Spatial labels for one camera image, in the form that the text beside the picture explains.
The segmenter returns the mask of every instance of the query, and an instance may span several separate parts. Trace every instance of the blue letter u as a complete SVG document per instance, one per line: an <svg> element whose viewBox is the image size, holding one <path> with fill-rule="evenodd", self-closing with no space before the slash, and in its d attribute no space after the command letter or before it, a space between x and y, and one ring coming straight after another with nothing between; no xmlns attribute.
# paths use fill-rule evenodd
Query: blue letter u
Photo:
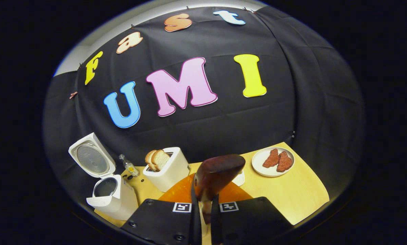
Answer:
<svg viewBox="0 0 407 245"><path fill-rule="evenodd" d="M140 119L140 107L138 106L137 98L134 93L135 82L128 82L120 88L120 92L126 96L127 103L129 104L129 116L124 117L120 113L119 106L117 105L117 93L110 93L104 99L104 104L108 108L111 119L117 127L126 129Z"/></svg>

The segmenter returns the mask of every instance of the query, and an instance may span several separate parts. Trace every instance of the table surface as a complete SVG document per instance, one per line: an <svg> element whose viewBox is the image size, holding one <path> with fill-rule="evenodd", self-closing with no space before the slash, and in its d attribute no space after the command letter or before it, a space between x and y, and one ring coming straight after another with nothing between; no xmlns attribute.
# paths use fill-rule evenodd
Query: table surface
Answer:
<svg viewBox="0 0 407 245"><path fill-rule="evenodd" d="M253 198L267 197L270 202L284 215L284 217L295 225L302 221L323 204L329 201L329 195L325 186L312 171L308 164L295 153L286 143L278 143L269 147L282 147L291 151L295 157L295 164L288 172L278 177L265 177L257 173L252 167L252 157L261 149L242 154L246 160L244 166L245 182L240 186ZM190 174L195 173L201 163L191 163ZM144 174L144 166L136 167L140 171L138 177L125 180L135 189L138 205L145 199L159 199L164 192L159 191ZM125 221L115 220L111 217L94 210L110 223L121 227Z"/></svg>

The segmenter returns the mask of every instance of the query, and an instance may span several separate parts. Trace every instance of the white wall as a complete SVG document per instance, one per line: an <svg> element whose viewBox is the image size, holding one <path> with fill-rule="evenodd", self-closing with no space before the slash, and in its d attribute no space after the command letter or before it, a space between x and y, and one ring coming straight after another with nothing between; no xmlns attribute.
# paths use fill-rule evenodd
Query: white wall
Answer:
<svg viewBox="0 0 407 245"><path fill-rule="evenodd" d="M113 37L129 29L132 25L138 25L146 20L150 20L157 16L167 14L169 12L184 10L196 7L205 6L224 6L233 8L247 8L248 10L256 11L263 6L264 3L255 0L157 0L137 6L124 14L115 17L113 20L105 23L96 31L88 35L77 46L75 46L65 59L61 62L55 75L59 75L68 71L76 71L79 63L84 62L94 51L104 45Z"/></svg>

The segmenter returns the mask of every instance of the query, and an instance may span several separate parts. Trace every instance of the glass bottle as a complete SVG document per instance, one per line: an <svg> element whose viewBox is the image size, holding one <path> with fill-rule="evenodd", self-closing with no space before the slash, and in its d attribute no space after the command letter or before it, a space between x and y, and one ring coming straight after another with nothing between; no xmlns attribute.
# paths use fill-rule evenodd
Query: glass bottle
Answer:
<svg viewBox="0 0 407 245"><path fill-rule="evenodd" d="M126 157L124 157L123 154L119 155L119 159L123 161L123 166L124 168L132 175L132 176L138 176L140 172L136 167L128 160Z"/></svg>

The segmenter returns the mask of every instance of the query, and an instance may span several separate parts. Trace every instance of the letter m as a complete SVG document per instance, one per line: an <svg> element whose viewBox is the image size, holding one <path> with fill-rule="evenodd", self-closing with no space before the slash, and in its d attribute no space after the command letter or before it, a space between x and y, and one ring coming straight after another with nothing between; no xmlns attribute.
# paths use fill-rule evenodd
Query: letter m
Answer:
<svg viewBox="0 0 407 245"><path fill-rule="evenodd" d="M169 96L181 109L187 106L188 89L191 90L190 104L200 107L211 104L217 100L217 95L211 91L206 79L203 65L205 58L196 57L185 61L182 65L179 81L164 70L158 70L147 76L155 90L158 99L159 116L168 116L175 113L176 108L169 103Z"/></svg>

